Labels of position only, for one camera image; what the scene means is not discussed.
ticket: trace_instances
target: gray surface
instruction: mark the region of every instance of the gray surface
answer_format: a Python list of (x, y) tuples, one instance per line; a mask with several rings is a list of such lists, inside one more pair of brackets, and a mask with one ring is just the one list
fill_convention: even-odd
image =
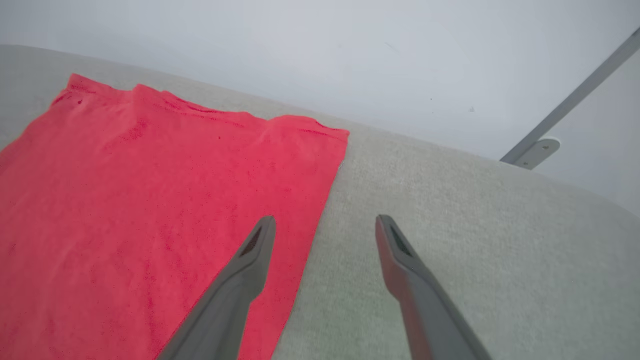
[(399, 306), (381, 276), (379, 213), (394, 217), (494, 360), (638, 358), (640, 219), (608, 200), (505, 163), (196, 81), (7, 45), (0, 45), (3, 145), (47, 109), (71, 72), (351, 131), (273, 359), (408, 359)]
[(562, 120), (570, 111), (595, 90), (609, 75), (613, 74), (620, 65), (624, 64), (636, 51), (640, 49), (640, 28), (634, 31), (597, 69), (595, 69), (582, 84), (569, 94), (547, 117), (545, 117), (527, 136), (513, 149), (500, 159), (505, 163), (515, 164), (520, 157), (533, 146), (544, 134)]

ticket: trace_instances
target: white panel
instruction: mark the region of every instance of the white panel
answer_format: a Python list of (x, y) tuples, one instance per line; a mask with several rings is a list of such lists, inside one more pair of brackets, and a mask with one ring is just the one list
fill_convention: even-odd
[(0, 4), (5, 44), (140, 65), (494, 159), (638, 26), (638, 0)]
[(640, 217), (640, 53), (549, 131), (560, 149), (534, 169)]

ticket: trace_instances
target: red fabric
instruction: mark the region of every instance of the red fabric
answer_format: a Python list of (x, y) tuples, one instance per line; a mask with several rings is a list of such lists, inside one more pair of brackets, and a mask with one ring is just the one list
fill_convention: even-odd
[(0, 153), (0, 357), (154, 358), (274, 215), (240, 351), (269, 359), (348, 134), (72, 75)]

